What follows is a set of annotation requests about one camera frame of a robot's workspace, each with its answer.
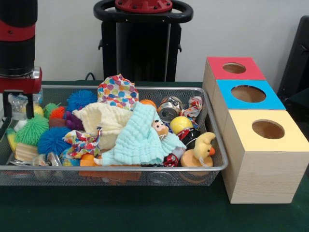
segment stacked wooden boxes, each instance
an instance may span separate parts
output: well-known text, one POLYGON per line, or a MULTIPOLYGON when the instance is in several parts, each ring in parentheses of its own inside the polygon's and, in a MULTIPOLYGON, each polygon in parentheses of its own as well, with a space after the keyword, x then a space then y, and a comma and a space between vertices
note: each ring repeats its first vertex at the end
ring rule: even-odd
POLYGON ((229 157, 231 203, 290 203, 309 143, 252 58, 209 57, 207 91, 229 157))

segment clear plastic bag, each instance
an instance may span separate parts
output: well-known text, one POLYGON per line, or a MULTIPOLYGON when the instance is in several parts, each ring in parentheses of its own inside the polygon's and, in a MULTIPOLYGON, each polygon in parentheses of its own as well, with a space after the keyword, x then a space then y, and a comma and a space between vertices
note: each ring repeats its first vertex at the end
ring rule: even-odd
MULTIPOLYGON (((41 104, 43 102, 43 89, 40 92, 33 94, 33 104, 41 104)), ((26 120, 26 105, 28 103, 28 98, 25 95, 9 95, 9 103, 12 105, 12 118, 14 120, 26 120)))

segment light blue cloth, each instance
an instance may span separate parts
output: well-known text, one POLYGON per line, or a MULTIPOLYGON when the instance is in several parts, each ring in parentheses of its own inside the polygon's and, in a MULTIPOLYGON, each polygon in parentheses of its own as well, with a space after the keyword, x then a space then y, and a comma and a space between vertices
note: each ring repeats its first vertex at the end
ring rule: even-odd
POLYGON ((175 148, 186 148, 175 134, 169 133, 160 141, 151 126, 153 121, 161 121, 153 106, 137 102, 132 109, 133 115, 119 134, 115 147, 102 154, 103 166, 161 164, 175 148))

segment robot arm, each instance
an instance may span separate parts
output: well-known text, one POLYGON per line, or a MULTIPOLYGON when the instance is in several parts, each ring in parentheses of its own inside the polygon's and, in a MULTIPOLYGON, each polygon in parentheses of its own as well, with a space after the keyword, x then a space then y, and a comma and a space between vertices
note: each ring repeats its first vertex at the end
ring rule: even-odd
POLYGON ((27 96, 27 117, 34 117, 32 94, 42 83, 42 71, 34 67, 37 18, 37 0, 0 1, 0 93, 7 118, 12 118, 10 93, 27 96))

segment black cable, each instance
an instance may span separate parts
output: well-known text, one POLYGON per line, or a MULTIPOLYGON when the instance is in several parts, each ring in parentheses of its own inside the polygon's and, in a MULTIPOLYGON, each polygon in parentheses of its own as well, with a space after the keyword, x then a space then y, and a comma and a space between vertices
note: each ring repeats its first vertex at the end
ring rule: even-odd
POLYGON ((86 76, 86 78, 85 78, 85 81, 88 80, 88 77, 89 77, 89 76, 92 76, 92 79, 93 79, 94 81, 96 80, 96 78, 95 78, 95 76, 93 75, 93 73, 90 72, 90 73, 87 74, 87 76, 86 76))

